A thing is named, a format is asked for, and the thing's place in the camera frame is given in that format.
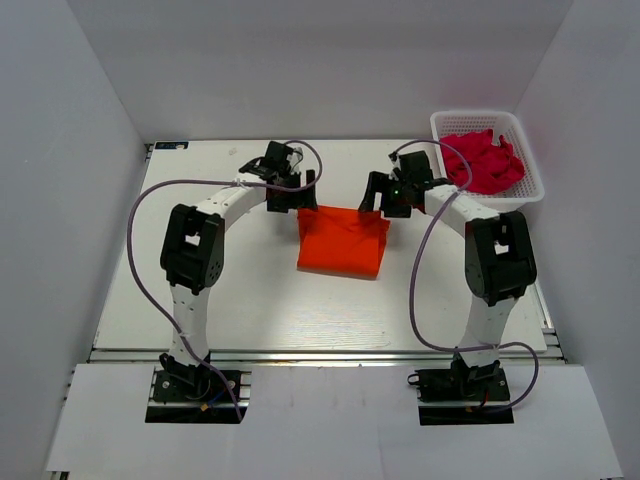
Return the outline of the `white plastic basket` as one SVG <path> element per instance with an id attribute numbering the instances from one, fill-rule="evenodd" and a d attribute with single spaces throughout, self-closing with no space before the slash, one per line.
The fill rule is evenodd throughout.
<path id="1" fill-rule="evenodd" d="M 509 112 L 449 110 L 431 115 L 439 172 L 469 196 L 501 211 L 544 198 L 526 135 Z"/>

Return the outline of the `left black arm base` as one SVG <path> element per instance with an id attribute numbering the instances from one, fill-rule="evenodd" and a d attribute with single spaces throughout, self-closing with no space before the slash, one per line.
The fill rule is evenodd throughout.
<path id="1" fill-rule="evenodd" d="M 173 356 L 160 356 L 161 368 L 155 372 L 151 399 L 158 403 L 232 403 L 223 380 L 202 365 L 184 365 Z"/>

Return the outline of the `orange t shirt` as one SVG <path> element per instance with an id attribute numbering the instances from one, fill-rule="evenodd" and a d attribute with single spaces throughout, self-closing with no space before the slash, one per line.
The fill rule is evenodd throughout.
<path id="1" fill-rule="evenodd" d="M 320 206 L 297 212 L 300 270 L 374 280 L 391 222 L 378 211 Z"/>

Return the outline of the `magenta t shirt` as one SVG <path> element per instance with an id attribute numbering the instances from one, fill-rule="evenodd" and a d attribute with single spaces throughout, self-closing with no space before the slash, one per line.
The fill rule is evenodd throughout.
<path id="1" fill-rule="evenodd" d="M 458 187 L 471 178 L 466 190 L 481 195 L 496 195 L 509 190 L 525 177 L 522 160 L 503 135 L 494 140 L 494 130 L 485 129 L 441 139 L 446 176 Z"/>

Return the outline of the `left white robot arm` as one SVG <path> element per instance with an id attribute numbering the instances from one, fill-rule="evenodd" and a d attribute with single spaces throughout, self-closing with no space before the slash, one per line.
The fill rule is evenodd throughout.
<path id="1" fill-rule="evenodd" d="M 176 384 L 188 398 L 202 398 L 211 387 L 211 374 L 199 365 L 209 360 L 208 301 L 224 267 L 225 234 L 261 204 L 276 213 L 315 209 L 316 172 L 301 172 L 302 160 L 301 148 L 271 141 L 265 154 L 240 167 L 229 185 L 194 205 L 178 204 L 171 211 L 160 266 L 170 285 L 179 329 L 168 363 L 185 365 Z"/>

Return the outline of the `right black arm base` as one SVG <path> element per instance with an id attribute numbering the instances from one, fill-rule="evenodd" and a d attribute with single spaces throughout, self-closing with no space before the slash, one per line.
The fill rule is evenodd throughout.
<path id="1" fill-rule="evenodd" d="M 418 397 L 426 403 L 488 402 L 510 400 L 505 372 L 499 360 L 485 365 L 469 367 L 457 356 L 445 369 L 415 370 L 407 383 L 416 387 Z"/>

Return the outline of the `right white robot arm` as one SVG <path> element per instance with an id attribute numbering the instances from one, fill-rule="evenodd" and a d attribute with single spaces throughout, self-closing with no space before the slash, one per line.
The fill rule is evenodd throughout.
<path id="1" fill-rule="evenodd" d="M 472 399 L 484 391 L 499 360 L 507 320 L 537 277 L 526 218 L 501 213 L 462 193 L 446 178 L 436 178 L 424 151 L 390 155 L 389 173 L 372 171 L 359 211 L 386 218 L 409 218 L 414 210 L 430 215 L 432 232 L 442 221 L 464 239 L 464 275 L 472 294 L 465 332 L 451 349 L 463 366 L 451 374 L 453 390 Z"/>

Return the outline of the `blue label sticker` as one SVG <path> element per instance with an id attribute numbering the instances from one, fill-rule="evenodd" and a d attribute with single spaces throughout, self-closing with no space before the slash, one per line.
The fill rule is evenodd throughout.
<path id="1" fill-rule="evenodd" d="M 158 141 L 154 145 L 155 150 L 186 150 L 188 141 Z"/>

